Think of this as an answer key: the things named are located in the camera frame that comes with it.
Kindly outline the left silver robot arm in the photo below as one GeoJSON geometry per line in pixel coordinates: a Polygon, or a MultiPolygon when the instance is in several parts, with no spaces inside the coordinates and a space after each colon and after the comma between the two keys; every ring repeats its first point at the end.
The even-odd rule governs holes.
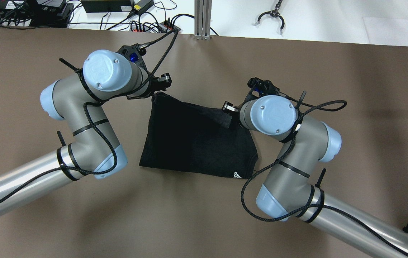
{"type": "Polygon", "coordinates": [[[136,50],[96,50],[72,75],[42,91],[43,110],[65,122],[72,139],[0,176],[0,216],[85,176],[104,178],[127,165],[104,104],[118,97],[148,98],[172,82],[169,73],[156,74],[164,57],[149,71],[142,56],[136,50]]]}

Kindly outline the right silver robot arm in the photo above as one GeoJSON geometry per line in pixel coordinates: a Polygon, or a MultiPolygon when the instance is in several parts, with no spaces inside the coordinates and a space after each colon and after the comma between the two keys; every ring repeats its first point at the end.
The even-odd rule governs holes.
{"type": "Polygon", "coordinates": [[[325,170],[314,185],[308,183],[318,162],[331,161],[342,138],[335,129],[309,116],[315,110],[338,111],[328,106],[346,101],[309,105],[280,95],[249,97],[239,107],[225,102],[223,110],[235,115],[249,130],[283,143],[277,159],[252,175],[243,185],[241,203],[261,221],[286,221],[291,216],[327,232],[342,242],[377,258],[408,258],[408,228],[394,228],[320,187],[325,170]]]}

